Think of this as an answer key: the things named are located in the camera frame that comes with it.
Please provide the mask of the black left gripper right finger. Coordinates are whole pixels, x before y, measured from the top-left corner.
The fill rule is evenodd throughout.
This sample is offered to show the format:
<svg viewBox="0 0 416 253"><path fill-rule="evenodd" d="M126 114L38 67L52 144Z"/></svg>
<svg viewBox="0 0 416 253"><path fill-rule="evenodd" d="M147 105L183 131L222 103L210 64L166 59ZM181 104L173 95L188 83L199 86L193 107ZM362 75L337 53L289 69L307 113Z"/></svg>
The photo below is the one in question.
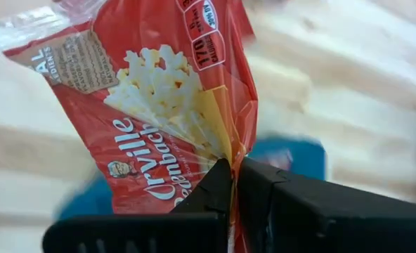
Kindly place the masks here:
<svg viewBox="0 0 416 253"><path fill-rule="evenodd" d="M248 252L416 253L416 204L243 160Z"/></svg>

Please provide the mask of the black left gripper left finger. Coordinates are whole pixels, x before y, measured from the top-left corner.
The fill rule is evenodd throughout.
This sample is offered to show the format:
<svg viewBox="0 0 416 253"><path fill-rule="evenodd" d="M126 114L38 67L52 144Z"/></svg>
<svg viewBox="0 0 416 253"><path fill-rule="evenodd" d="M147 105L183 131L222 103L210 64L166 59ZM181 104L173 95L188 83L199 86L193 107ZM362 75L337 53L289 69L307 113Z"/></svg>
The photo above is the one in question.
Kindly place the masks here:
<svg viewBox="0 0 416 253"><path fill-rule="evenodd" d="M227 252L232 178L220 159L166 214L78 216L50 226L44 253Z"/></svg>

